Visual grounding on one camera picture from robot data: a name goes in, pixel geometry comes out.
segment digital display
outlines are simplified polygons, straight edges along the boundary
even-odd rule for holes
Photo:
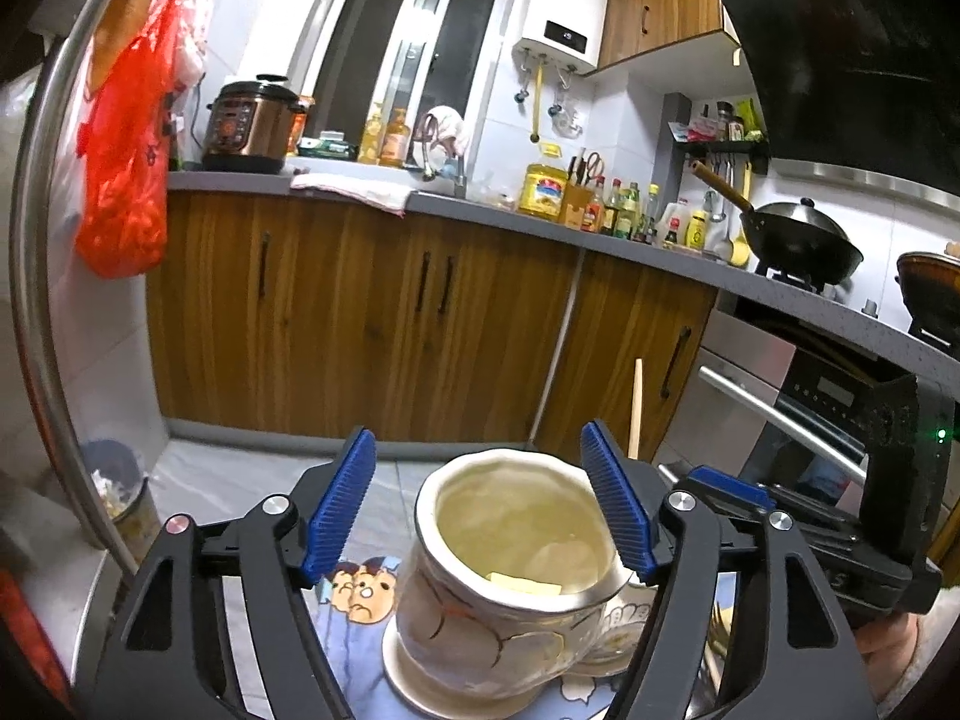
[[[829,395],[836,401],[839,401],[847,408],[850,408],[853,405],[853,393],[846,391],[841,386],[833,384],[829,379],[824,379],[823,376],[820,377],[820,381],[817,383],[817,389],[821,391],[824,395]]]
[[[546,23],[544,37],[554,43],[573,49],[575,52],[587,53],[587,36],[574,32],[572,29],[567,29],[565,26],[560,26],[556,22],[548,21]]]

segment trash can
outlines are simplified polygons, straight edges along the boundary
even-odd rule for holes
[[[139,565],[160,532],[160,516],[136,453],[114,439],[84,443],[80,451],[100,500]]]

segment blue tablecloth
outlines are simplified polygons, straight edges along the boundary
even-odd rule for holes
[[[376,584],[374,592],[392,592],[392,583],[372,583],[380,572],[395,577],[400,561],[395,557],[376,557],[360,563],[344,563],[342,580],[355,570],[360,577],[365,570],[365,584]],[[422,714],[406,704],[392,689],[383,670],[381,642],[383,632],[390,621],[390,614],[373,622],[349,620],[347,613],[338,610],[331,598],[335,592],[336,577],[324,580],[317,586],[320,606],[314,625],[323,651],[330,662],[337,682],[343,690],[357,720],[421,720]],[[722,607],[733,605],[736,577],[733,574],[721,577],[717,586],[717,600]],[[564,675],[552,680],[544,691],[523,712],[515,715],[517,720],[592,720],[603,716],[616,690],[619,678],[594,680],[589,677]]]

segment window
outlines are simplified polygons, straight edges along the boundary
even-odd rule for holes
[[[375,101],[385,119],[404,108],[411,128],[435,105],[475,119],[506,2],[342,0],[325,17],[329,39],[310,63],[315,76],[306,73],[305,93],[316,100],[306,134],[339,130],[359,143]]]

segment red plastic bag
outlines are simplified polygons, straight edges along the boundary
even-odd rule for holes
[[[174,89],[181,10],[158,0],[120,53],[80,127],[86,198],[78,254],[102,278],[144,274],[167,245],[167,95]]]

